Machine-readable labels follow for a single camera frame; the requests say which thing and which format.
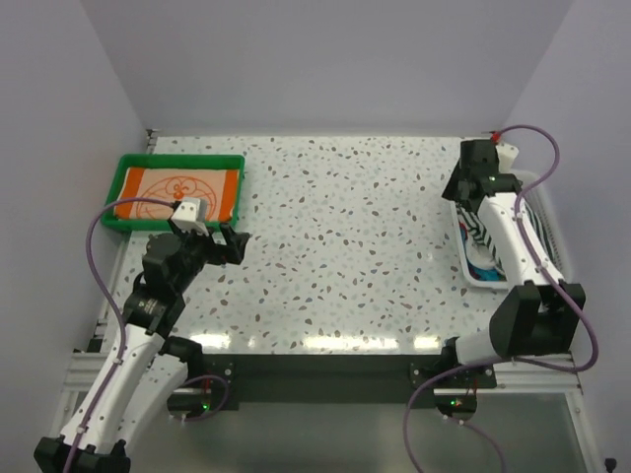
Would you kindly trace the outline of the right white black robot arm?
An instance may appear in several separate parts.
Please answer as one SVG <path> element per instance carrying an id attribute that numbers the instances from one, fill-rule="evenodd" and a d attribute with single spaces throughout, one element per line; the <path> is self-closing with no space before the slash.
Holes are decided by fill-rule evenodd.
<path id="1" fill-rule="evenodd" d="M 486 328 L 447 340 L 439 374 L 458 387 L 474 366 L 524 360 L 569 351 L 586 302 L 583 287 L 567 282 L 545 255 L 526 211 L 516 176 L 500 171 L 496 145 L 489 139 L 465 140 L 448 184 L 446 200 L 479 218 L 489 232 L 509 292 Z"/>

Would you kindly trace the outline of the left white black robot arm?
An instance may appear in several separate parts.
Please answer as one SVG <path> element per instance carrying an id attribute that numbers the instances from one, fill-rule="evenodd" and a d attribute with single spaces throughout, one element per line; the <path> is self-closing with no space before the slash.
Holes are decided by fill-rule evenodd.
<path id="1" fill-rule="evenodd" d="M 121 326 L 83 403 L 60 434 L 42 438 L 43 472 L 127 472 L 132 444 L 181 386 L 207 378 L 200 344 L 173 335 L 184 292 L 207 265 L 239 265 L 248 233 L 220 227 L 224 240 L 173 228 L 149 239 Z"/>

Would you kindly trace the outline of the green white striped towel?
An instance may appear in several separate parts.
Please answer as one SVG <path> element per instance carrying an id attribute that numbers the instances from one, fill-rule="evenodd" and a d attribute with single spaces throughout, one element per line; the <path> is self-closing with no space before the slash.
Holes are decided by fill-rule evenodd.
<path id="1" fill-rule="evenodd" d="M 534 212 L 534 210 L 526 201 L 524 202 L 524 206 L 528 219 L 545 251 L 545 254 L 547 256 L 550 256 L 552 247 L 550 245 L 550 240 L 545 226 L 541 222 L 538 215 Z M 494 264 L 496 266 L 500 266 L 501 259 L 497 254 L 497 249 L 492 240 L 492 237 L 490 233 L 486 230 L 484 225 L 481 223 L 479 218 L 475 214 L 462 209 L 459 205 L 456 205 L 456 214 L 458 217 L 458 222 L 462 227 L 464 227 L 467 236 L 472 238 L 475 246 L 477 248 L 485 248 L 486 252 L 489 253 L 490 256 L 493 258 Z"/>

